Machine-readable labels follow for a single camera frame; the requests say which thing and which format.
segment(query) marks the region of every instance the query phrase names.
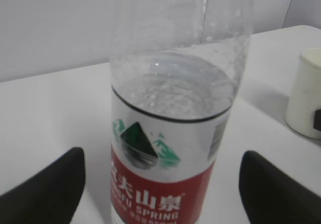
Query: white tabletop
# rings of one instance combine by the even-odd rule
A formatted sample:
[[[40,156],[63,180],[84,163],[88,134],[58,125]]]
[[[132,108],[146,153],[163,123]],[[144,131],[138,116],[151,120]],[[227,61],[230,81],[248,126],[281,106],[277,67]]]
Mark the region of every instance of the white tabletop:
[[[249,223],[238,192],[246,150],[321,195],[321,142],[294,133],[284,121],[298,55],[320,46],[321,30],[308,26],[253,35],[199,224]],[[0,194],[81,146],[87,185],[72,223],[109,223],[109,98],[108,64],[0,83]]]

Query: white mug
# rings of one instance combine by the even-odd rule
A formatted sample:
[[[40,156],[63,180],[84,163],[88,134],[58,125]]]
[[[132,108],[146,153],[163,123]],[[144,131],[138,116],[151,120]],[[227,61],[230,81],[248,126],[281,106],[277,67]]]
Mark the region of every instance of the white mug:
[[[321,139],[321,48],[303,51],[300,61],[285,120],[300,134]]]

